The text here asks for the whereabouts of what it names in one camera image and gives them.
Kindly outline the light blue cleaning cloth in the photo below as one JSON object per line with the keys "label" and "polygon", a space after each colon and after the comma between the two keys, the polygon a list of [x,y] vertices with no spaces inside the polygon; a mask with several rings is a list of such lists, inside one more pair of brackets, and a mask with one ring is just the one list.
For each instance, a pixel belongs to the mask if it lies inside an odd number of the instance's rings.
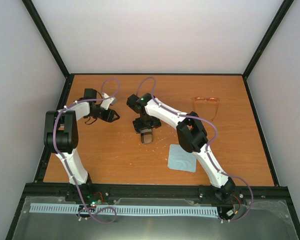
{"label": "light blue cleaning cloth", "polygon": [[171,144],[169,146],[167,167],[171,170],[195,173],[197,159],[192,153],[183,150],[180,145]]}

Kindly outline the brown striped glasses case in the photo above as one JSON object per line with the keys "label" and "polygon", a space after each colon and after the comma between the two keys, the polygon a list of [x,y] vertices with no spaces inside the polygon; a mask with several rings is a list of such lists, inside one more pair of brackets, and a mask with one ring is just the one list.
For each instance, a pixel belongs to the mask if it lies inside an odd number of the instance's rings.
{"label": "brown striped glasses case", "polygon": [[140,132],[140,138],[142,144],[150,144],[153,142],[153,130],[144,129]]}

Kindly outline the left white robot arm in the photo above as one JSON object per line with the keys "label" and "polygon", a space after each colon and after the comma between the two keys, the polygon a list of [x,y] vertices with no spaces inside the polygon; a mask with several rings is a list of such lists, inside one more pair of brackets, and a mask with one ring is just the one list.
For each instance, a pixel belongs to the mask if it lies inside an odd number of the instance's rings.
{"label": "left white robot arm", "polygon": [[90,174],[84,168],[78,153],[77,122],[85,118],[100,119],[107,123],[119,120],[120,116],[110,108],[116,101],[114,95],[86,88],[82,98],[62,109],[47,111],[45,114],[44,146],[61,161],[69,183],[79,186],[76,195],[85,202],[93,198],[94,188]]}

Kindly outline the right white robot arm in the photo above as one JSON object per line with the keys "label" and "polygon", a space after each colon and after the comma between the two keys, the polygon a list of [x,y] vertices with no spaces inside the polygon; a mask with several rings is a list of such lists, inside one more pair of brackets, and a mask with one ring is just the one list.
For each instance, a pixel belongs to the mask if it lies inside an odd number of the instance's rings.
{"label": "right white robot arm", "polygon": [[215,198],[224,202],[235,190],[231,176],[224,172],[209,146],[208,133],[203,125],[203,119],[194,111],[190,113],[178,111],[150,93],[142,97],[132,94],[127,98],[126,105],[139,114],[132,124],[137,134],[144,138],[153,134],[153,129],[162,126],[162,122],[176,130],[178,144],[187,153],[193,154],[205,170]]}

